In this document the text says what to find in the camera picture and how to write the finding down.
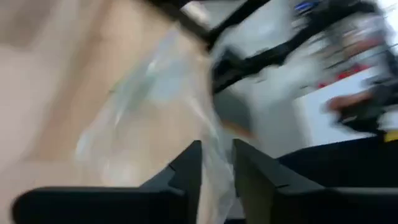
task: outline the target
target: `beige surface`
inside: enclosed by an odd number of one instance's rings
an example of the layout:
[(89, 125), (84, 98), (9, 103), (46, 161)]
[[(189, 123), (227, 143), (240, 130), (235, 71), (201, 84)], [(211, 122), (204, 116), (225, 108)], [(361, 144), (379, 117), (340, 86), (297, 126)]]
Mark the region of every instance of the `beige surface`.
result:
[[(100, 7), (99, 1), (88, 5), (82, 4), (87, 0), (58, 1), (45, 28), (28, 44), (28, 51), (0, 44), (1, 223), (7, 220), (13, 198), (27, 189), (111, 185), (112, 180), (87, 176), (73, 162), (76, 142), (104, 105), (114, 84), (153, 49), (172, 25), (139, 0), (105, 0), (106, 7)], [(84, 44), (79, 44), (88, 24), (94, 27), (93, 32)], [(187, 38), (185, 43), (201, 54), (195, 40)], [(206, 66), (199, 68), (199, 73), (204, 72), (203, 68)], [(206, 80), (200, 78), (200, 82), (204, 85)], [(141, 112), (148, 119), (126, 123), (146, 127), (142, 137), (151, 149), (129, 155), (135, 158), (131, 163), (135, 167), (134, 178), (129, 184), (143, 183), (199, 137), (200, 130), (192, 128), (199, 121), (181, 102), (181, 98), (176, 98), (161, 110), (148, 105)], [(160, 139), (153, 141), (154, 136)], [(213, 223), (209, 221), (214, 210), (209, 204), (212, 200), (211, 194), (202, 195), (200, 223)]]

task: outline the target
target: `skin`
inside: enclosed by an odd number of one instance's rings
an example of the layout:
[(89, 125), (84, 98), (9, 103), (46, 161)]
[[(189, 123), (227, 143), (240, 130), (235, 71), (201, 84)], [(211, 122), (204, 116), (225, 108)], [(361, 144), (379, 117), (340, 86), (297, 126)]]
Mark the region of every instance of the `skin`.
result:
[(363, 91), (353, 95), (337, 96), (329, 100), (326, 105), (329, 111), (339, 112), (341, 109), (347, 106), (351, 106), (363, 100), (368, 100), (370, 97), (372, 97), (370, 92)]

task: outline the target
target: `red object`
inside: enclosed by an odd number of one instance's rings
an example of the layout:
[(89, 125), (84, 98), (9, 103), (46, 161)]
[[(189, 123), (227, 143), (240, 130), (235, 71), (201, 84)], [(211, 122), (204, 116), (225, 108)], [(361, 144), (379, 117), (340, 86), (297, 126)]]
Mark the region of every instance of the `red object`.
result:
[(344, 78), (349, 77), (350, 75), (352, 75), (351, 72), (341, 72), (338, 76), (337, 76), (337, 80), (342, 80)]
[(326, 84), (326, 83), (319, 83), (319, 85), (318, 85), (318, 89), (319, 89), (319, 88), (323, 88), (323, 87), (325, 87), (325, 86), (327, 86), (327, 84)]
[(369, 65), (359, 65), (358, 67), (359, 67), (359, 71), (363, 71), (363, 70), (370, 68)]

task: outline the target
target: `black plastic part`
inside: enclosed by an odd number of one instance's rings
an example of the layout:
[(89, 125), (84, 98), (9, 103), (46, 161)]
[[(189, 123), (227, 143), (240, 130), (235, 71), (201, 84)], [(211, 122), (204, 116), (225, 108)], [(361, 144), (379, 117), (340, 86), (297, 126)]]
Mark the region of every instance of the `black plastic part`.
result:
[(194, 224), (201, 186), (201, 142), (194, 141), (159, 175), (137, 188), (44, 187), (12, 206), (16, 224)]
[(398, 188), (324, 187), (241, 140), (234, 146), (247, 224), (397, 222)]

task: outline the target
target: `plastic wrap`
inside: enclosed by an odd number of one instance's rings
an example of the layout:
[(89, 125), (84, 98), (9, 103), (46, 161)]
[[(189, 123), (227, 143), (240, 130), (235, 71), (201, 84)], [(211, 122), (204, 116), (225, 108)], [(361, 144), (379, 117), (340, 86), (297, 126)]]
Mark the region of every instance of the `plastic wrap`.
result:
[(233, 171), (213, 112), (208, 64), (178, 29), (120, 81), (75, 157), (105, 186), (137, 186), (193, 140), (203, 146), (198, 223), (223, 223), (234, 199)]

